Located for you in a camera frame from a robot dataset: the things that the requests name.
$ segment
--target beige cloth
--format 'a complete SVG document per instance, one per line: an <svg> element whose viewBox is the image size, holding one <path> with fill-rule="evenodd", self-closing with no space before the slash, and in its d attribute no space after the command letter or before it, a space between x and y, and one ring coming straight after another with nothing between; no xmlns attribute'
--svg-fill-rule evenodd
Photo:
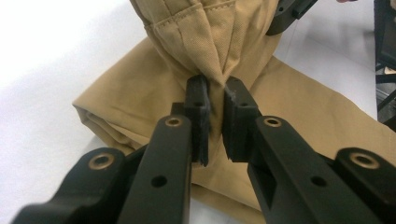
<svg viewBox="0 0 396 224"><path fill-rule="evenodd" d="M184 101L186 80L203 73L210 82L212 106L209 166L193 170L192 195L244 222L263 219L247 166L228 161L220 140L229 76L243 80L264 115L287 120L317 152L333 157L342 147L362 147L396 163L393 131L272 56L280 36L265 33L276 0L132 3L149 39L74 102L81 121L110 147L127 154L145 145L172 103Z"/></svg>

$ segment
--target khaki fabric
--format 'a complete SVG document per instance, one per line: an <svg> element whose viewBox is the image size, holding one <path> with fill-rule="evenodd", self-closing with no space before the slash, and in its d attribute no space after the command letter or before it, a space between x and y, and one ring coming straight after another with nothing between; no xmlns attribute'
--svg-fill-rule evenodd
<svg viewBox="0 0 396 224"><path fill-rule="evenodd" d="M148 38L74 102L81 121L125 154L145 145L157 120L183 102L189 77L209 80L209 165L192 171L192 196L247 223L263 222L247 166L227 160L221 143L224 84L240 78L264 115L287 120L316 151L372 150L396 163L396 134L341 94L272 56L266 36L276 0L134 0Z"/></svg>

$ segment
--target black plastic bracket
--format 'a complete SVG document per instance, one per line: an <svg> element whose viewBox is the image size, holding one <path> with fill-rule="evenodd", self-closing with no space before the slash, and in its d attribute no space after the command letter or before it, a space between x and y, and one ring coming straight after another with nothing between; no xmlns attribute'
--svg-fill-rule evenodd
<svg viewBox="0 0 396 224"><path fill-rule="evenodd" d="M205 76L198 75L187 81L184 113L192 125L192 161L198 161L204 166L209 163L210 102L207 94Z"/></svg>
<svg viewBox="0 0 396 224"><path fill-rule="evenodd" d="M248 162L253 148L249 125L260 115L259 108L244 83L229 77L224 93L223 143L233 162Z"/></svg>
<svg viewBox="0 0 396 224"><path fill-rule="evenodd" d="M339 150L332 168L384 223L396 223L396 169L392 164L353 147Z"/></svg>
<svg viewBox="0 0 396 224"><path fill-rule="evenodd" d="M256 125L266 166L251 163L247 172L268 223L381 223L285 120L266 116Z"/></svg>
<svg viewBox="0 0 396 224"><path fill-rule="evenodd" d="M24 207L13 224L115 223L126 195L125 162L113 148L85 154L49 202Z"/></svg>
<svg viewBox="0 0 396 224"><path fill-rule="evenodd" d="M188 223L190 184L191 123L160 119L117 223Z"/></svg>
<svg viewBox="0 0 396 224"><path fill-rule="evenodd" d="M267 35L284 32L295 20L299 20L318 0L280 0Z"/></svg>

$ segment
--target white table surface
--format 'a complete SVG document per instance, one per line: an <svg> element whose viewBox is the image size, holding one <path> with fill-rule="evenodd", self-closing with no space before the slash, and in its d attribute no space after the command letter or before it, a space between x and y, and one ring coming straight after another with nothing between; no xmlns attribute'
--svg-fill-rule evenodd
<svg viewBox="0 0 396 224"><path fill-rule="evenodd" d="M373 1L318 1L276 56L376 118L373 17ZM3 1L0 29L0 223L9 223L103 145L71 103L146 34L127 0ZM237 223L191 204L191 223Z"/></svg>

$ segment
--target hole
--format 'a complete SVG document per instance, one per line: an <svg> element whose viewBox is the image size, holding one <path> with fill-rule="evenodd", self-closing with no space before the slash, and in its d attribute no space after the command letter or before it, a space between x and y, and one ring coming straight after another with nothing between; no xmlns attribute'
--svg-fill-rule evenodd
<svg viewBox="0 0 396 224"><path fill-rule="evenodd" d="M357 165L366 169L378 169L379 162L373 157L364 153L354 152L349 155L349 158Z"/></svg>
<svg viewBox="0 0 396 224"><path fill-rule="evenodd" d="M314 176L311 178L311 182L318 186L318 187L326 187L327 186L327 182L326 180L324 180L322 177L320 176Z"/></svg>
<svg viewBox="0 0 396 224"><path fill-rule="evenodd" d="M195 106L203 106L204 104L202 104L201 102L194 102Z"/></svg>
<svg viewBox="0 0 396 224"><path fill-rule="evenodd" d="M367 159L367 158L365 158L363 156L357 156L356 160L358 160L358 161L360 161L360 162L362 162L364 164L367 164L367 165L373 164L372 161L370 161L369 159Z"/></svg>
<svg viewBox="0 0 396 224"><path fill-rule="evenodd" d="M270 123L270 124L278 124L279 122L276 119L268 119L268 123Z"/></svg>
<svg viewBox="0 0 396 224"><path fill-rule="evenodd" d="M114 161L113 155L111 155L110 153L103 152L92 157L92 159L90 159L90 162L88 163L88 166L92 170L102 170L110 166L113 163L113 161Z"/></svg>
<svg viewBox="0 0 396 224"><path fill-rule="evenodd" d="M168 180L166 179L165 176L158 175L158 176L155 176L154 178L152 178L151 186L158 189L158 188L165 186L166 182L168 182Z"/></svg>
<svg viewBox="0 0 396 224"><path fill-rule="evenodd" d="M170 118L170 119L167 119L167 120L166 120L165 124L166 124L167 126L177 127L177 126L180 126L180 124L181 124L181 119Z"/></svg>
<svg viewBox="0 0 396 224"><path fill-rule="evenodd" d="M277 128L282 125L282 122L280 122L279 119L269 118L269 119L264 120L264 124L274 127L274 128Z"/></svg>
<svg viewBox="0 0 396 224"><path fill-rule="evenodd" d="M102 165L102 164L108 162L108 157L107 156L98 157L93 162L95 163L95 165Z"/></svg>

